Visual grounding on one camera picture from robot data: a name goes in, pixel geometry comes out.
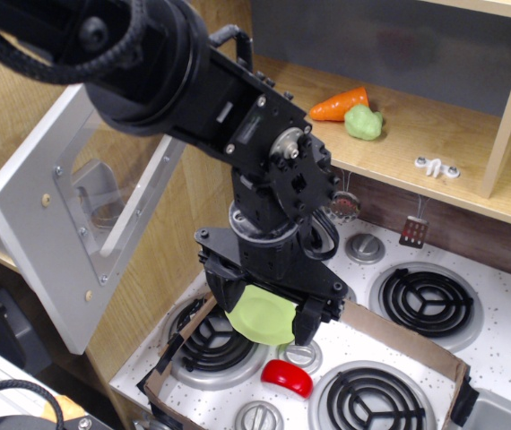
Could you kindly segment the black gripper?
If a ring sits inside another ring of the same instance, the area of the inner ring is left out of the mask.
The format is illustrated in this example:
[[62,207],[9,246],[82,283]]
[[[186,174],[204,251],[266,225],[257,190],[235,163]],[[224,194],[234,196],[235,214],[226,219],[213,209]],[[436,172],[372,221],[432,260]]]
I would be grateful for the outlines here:
[[299,346],[313,340],[321,322],[340,318],[347,285],[323,262],[304,255],[295,235],[258,244],[230,228],[200,228],[195,241],[208,286],[225,312],[233,311],[248,284],[286,298],[297,304],[292,332]]

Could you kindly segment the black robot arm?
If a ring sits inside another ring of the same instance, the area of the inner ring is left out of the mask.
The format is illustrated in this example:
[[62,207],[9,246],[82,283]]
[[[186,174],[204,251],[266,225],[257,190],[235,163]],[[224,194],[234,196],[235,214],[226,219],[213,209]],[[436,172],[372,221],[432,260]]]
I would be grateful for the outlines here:
[[242,29],[209,33],[185,1],[0,1],[0,63],[84,84],[122,133],[164,133],[230,164],[230,224],[195,235],[224,310],[251,284],[288,299],[299,345],[340,317],[347,288],[325,267],[315,231],[338,239],[324,214],[338,184],[330,152],[290,95],[254,71]]

